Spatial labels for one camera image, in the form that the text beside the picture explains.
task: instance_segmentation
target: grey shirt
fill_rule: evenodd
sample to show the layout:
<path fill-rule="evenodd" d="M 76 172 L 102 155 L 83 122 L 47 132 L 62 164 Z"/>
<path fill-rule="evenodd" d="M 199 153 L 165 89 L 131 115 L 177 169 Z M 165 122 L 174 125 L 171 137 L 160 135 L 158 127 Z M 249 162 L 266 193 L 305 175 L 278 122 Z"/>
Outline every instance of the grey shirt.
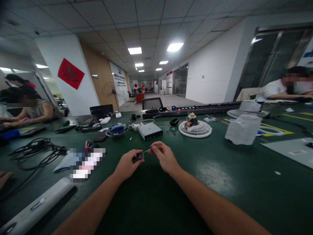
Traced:
<path fill-rule="evenodd" d="M 46 101 L 46 100 L 37 99 L 34 107 L 25 107 L 25 110 L 31 119 L 39 118 L 44 115 L 42 105 L 45 102 L 50 103 L 49 101 Z M 60 118 L 60 117 L 62 117 L 61 112 L 58 110 L 57 107 L 53 105 L 53 118 Z"/>

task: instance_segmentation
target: white fan guard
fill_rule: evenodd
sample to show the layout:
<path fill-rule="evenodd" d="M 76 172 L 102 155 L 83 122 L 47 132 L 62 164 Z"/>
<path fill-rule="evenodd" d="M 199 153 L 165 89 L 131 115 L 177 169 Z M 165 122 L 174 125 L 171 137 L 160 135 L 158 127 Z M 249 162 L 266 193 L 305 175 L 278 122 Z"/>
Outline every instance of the white fan guard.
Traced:
<path fill-rule="evenodd" d="M 255 115 L 255 116 L 259 116 L 259 117 L 265 117 L 266 115 L 268 115 L 268 112 L 266 111 L 261 111 L 258 113 L 253 113 L 253 112 L 246 112 L 246 111 L 242 111 L 239 109 L 234 109 L 234 110 L 229 110 L 227 111 L 227 115 L 232 117 L 232 118 L 239 118 L 240 115 L 242 114 L 249 114 L 249 115 Z"/>
<path fill-rule="evenodd" d="M 181 124 L 179 124 L 178 129 L 181 134 L 193 138 L 203 138 L 209 136 L 212 133 L 212 127 L 210 127 L 209 124 L 207 124 L 206 122 L 203 121 L 198 122 L 199 125 L 188 128 L 189 129 L 188 131 L 187 129 L 184 128 L 186 121 L 183 121 Z"/>

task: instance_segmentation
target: person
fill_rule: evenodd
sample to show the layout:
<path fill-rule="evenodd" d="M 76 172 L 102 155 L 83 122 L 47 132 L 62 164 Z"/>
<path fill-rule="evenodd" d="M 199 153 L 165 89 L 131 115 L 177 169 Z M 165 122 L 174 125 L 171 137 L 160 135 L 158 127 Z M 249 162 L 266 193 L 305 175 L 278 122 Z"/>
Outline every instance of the person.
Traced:
<path fill-rule="evenodd" d="M 296 66 L 287 69 L 282 78 L 268 83 L 262 87 L 256 99 L 295 99 L 299 97 L 313 98 L 313 90 L 309 86 L 295 86 L 297 82 L 309 82 L 310 70 L 306 67 Z"/>
<path fill-rule="evenodd" d="M 37 99 L 32 94 L 26 93 L 17 87 L 2 90 L 0 95 L 6 97 L 8 107 L 23 107 L 22 112 L 17 117 L 0 118 L 5 127 L 44 122 L 62 116 L 58 108 L 49 101 Z"/>
<path fill-rule="evenodd" d="M 35 85 L 30 83 L 28 80 L 22 79 L 16 74 L 8 74 L 6 79 L 10 81 L 13 85 L 18 86 L 19 89 L 25 91 L 26 93 L 32 94 L 37 99 L 41 100 L 41 96 L 35 91 Z"/>
<path fill-rule="evenodd" d="M 151 145 L 162 169 L 181 187 L 214 234 L 270 234 L 258 222 L 214 190 L 184 171 L 172 150 L 158 141 Z M 142 150 L 125 153 L 114 173 L 81 204 L 54 232 L 59 234 L 94 234 L 119 186 L 144 163 L 133 164 L 133 157 Z"/>

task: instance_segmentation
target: black hair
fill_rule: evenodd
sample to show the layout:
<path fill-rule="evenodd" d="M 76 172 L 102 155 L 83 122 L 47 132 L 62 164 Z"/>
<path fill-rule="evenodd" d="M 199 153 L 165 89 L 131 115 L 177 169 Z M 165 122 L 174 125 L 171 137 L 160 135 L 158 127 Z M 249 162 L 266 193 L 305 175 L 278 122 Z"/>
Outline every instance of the black hair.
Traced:
<path fill-rule="evenodd" d="M 26 82 L 29 83 L 28 80 L 22 79 L 20 76 L 10 73 L 6 76 L 6 79 L 9 81 L 18 81 L 19 83 L 25 84 Z"/>
<path fill-rule="evenodd" d="M 35 100 L 36 97 L 33 94 L 25 92 L 17 87 L 10 87 L 0 92 L 0 96 L 7 101 L 7 103 L 20 103 L 27 95 L 29 99 Z"/>

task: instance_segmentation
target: black chair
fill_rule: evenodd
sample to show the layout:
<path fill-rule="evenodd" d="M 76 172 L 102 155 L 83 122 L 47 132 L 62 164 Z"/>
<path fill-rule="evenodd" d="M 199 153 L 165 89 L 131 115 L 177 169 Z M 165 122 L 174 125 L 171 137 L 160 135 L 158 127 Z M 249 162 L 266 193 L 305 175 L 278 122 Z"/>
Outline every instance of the black chair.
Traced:
<path fill-rule="evenodd" d="M 105 114 L 114 113 L 112 104 L 94 106 L 94 107 L 90 107 L 89 109 L 90 109 L 90 113 L 94 117 L 100 117 L 100 118 L 103 118 Z"/>
<path fill-rule="evenodd" d="M 142 100 L 142 109 L 159 109 L 163 108 L 162 100 L 160 97 L 149 98 Z"/>
<path fill-rule="evenodd" d="M 135 102 L 136 101 L 136 94 L 132 94 L 130 91 L 127 91 L 127 92 L 128 92 L 129 98 L 134 98 L 134 100 L 130 101 L 130 102 Z"/>

